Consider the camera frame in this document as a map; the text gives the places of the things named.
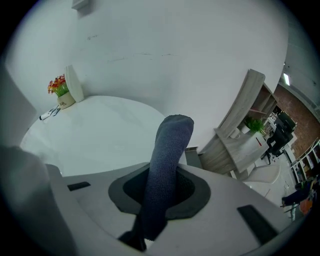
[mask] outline black chair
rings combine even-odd
[[[293,128],[289,125],[287,121],[285,121],[283,125],[278,124],[276,126],[273,136],[268,138],[266,141],[266,143],[269,145],[269,149],[262,155],[261,159],[267,156],[270,165],[271,154],[276,157],[282,155],[284,151],[280,151],[280,149],[292,140],[292,132]]]

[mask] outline ceiling light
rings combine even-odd
[[[286,73],[283,73],[283,76],[284,76],[285,83],[289,86],[290,85],[289,76]]]

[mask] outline desk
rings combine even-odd
[[[271,126],[271,128],[275,131],[277,126],[275,125],[275,121],[271,118],[271,117],[268,117],[265,122],[264,122],[264,125],[266,125],[267,123],[269,123],[269,125]]]
[[[226,174],[231,171],[243,172],[258,160],[269,148],[262,135],[249,131],[240,133],[240,138],[225,138],[219,128],[214,129],[215,136],[208,149],[209,154],[201,155],[200,160],[205,170]]]
[[[149,162],[164,118],[140,102],[91,96],[38,119],[20,146],[57,166],[63,176],[106,172]],[[180,163],[187,164],[184,154]]]

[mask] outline white shelving unit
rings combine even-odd
[[[295,162],[291,164],[297,183],[305,181],[307,172],[320,162],[320,139],[317,139]]]

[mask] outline black slot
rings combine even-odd
[[[252,205],[242,206],[237,208],[237,210],[261,245],[269,242],[278,234]]]
[[[76,183],[76,184],[70,184],[68,185],[68,189],[70,191],[74,191],[74,190],[79,190],[79,189],[83,189],[85,187],[89,187],[91,186],[88,182],[84,181],[84,182],[80,182],[80,183]]]

